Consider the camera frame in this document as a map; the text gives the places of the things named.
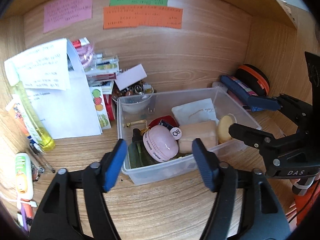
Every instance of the wooden desk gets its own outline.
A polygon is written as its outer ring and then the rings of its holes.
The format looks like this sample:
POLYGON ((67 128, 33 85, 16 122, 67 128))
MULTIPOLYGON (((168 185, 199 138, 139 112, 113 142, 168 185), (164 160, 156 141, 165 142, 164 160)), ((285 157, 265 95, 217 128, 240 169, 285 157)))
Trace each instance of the wooden desk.
MULTIPOLYGON (((268 116, 268 112, 253 114, 263 130, 271 132, 276 138, 282 136, 281 130, 268 116)), ((117 141, 116 123, 112 129, 100 136, 56 140, 56 148, 47 154, 47 160, 58 170, 84 169, 90 163, 99 161, 105 152, 113 149, 117 141)), ((253 148, 224 159, 234 168, 252 170, 258 167, 265 171, 262 157, 253 148)), ((45 173, 34 183, 34 200, 39 203, 54 174, 45 173)), ((283 209, 289 210, 293 202, 291 184, 288 180, 269 180, 283 209)), ((126 239, 199 239, 209 217, 215 200, 203 184, 197 171, 151 183, 135 186, 130 178, 120 174, 116 186, 104 195, 109 212, 122 240, 126 239)), ((85 234, 92 235, 83 191, 78 191, 81 223, 85 234)), ((242 190, 237 190, 234 215, 229 235, 236 233, 242 204, 242 190)))

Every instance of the zip tie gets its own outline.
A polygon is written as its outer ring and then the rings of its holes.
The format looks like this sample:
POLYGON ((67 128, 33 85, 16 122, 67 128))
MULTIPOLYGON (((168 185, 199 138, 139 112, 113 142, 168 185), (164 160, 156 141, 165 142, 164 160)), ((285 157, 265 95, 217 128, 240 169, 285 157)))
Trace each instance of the zip tie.
POLYGON ((9 202, 20 202, 20 203, 28 204, 28 205, 30 205, 32 207, 37 207, 36 201, 33 201, 33 200, 30 200, 29 202, 27 202, 27 201, 7 198, 6 196, 3 195, 2 192, 0 192, 0 197, 3 198, 6 201, 9 201, 9 202))

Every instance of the blue gripper pad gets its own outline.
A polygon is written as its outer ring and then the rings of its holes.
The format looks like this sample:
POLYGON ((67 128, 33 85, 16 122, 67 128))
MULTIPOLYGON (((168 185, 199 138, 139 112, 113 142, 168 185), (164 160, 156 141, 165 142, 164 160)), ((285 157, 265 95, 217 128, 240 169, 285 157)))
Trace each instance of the blue gripper pad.
POLYGON ((109 153, 105 160, 104 158, 101 160, 101 172, 104 172, 102 187, 106 192, 111 190, 116 184, 124 158, 127 155, 127 149, 126 142, 123 139, 119 139, 113 151, 109 153))
POLYGON ((196 160, 204 185, 212 192, 220 186, 219 159, 213 152, 208 152, 201 139, 192 142, 192 154, 196 160))

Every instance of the paper note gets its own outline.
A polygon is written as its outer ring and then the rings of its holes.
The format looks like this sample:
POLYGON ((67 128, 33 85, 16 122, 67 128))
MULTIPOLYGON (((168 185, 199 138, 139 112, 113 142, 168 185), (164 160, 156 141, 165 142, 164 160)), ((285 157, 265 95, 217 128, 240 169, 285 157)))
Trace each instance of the paper note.
POLYGON ((4 66, 14 68, 25 88, 66 90, 70 88, 67 39, 50 41, 6 60, 4 66))
POLYGON ((181 29, 182 9, 153 5, 119 5, 103 8, 103 28, 157 26, 181 29))
POLYGON ((70 89, 26 89, 27 95, 53 139, 99 135, 101 127, 85 72, 75 54, 69 57, 73 66, 70 89))
POLYGON ((44 30, 68 26, 92 17, 92 0, 55 0, 44 6, 44 30))
POLYGON ((167 6, 168 0, 110 0, 110 6, 131 4, 167 6))

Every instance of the cable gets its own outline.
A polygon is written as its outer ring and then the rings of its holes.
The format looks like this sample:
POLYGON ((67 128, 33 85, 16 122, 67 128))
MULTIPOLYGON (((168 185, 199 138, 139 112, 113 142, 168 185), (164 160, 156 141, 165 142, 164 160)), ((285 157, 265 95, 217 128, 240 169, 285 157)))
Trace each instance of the cable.
POLYGON ((20 203, 28 204, 28 205, 30 205, 32 207, 37 207, 37 203, 35 201, 33 201, 33 200, 30 200, 29 202, 27 202, 27 201, 7 198, 5 195, 3 195, 2 192, 0 192, 0 197, 3 198, 6 201, 9 201, 9 202, 20 202, 20 203))
POLYGON ((292 222, 292 220, 294 220, 307 206, 308 204, 310 203, 310 201, 312 200, 313 196, 315 195, 318 187, 319 187, 319 184, 320 184, 320 179, 318 180, 317 182, 317 185, 315 187, 315 189, 313 190, 312 194, 311 194, 311 197, 308 199, 307 203, 303 206, 303 208, 301 208, 299 210, 299 212, 297 212, 290 220, 289 220, 289 224, 292 222))

